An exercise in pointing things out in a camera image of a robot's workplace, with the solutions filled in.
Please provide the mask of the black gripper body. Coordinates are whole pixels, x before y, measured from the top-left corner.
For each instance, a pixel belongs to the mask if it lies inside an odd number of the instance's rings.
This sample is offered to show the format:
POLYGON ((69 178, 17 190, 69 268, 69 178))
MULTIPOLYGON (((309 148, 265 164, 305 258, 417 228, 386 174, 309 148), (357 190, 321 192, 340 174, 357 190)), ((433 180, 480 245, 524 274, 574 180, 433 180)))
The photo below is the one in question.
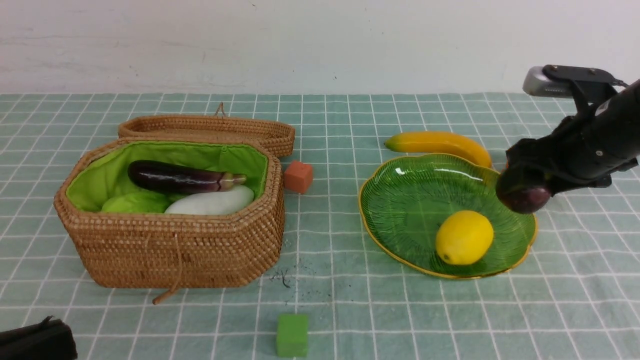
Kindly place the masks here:
POLYGON ((566 116, 547 136, 523 138, 506 152, 496 189, 542 186, 552 197, 608 187, 608 118, 566 116))

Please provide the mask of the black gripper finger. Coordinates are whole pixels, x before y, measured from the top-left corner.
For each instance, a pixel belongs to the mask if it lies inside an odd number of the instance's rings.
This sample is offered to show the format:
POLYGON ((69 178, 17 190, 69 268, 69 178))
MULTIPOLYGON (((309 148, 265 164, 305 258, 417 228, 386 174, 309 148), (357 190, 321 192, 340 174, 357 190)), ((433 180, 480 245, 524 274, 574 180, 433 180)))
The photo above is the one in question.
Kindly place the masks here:
POLYGON ((39 323, 0 333, 2 360, 77 360, 78 351, 70 326, 48 316, 39 323))

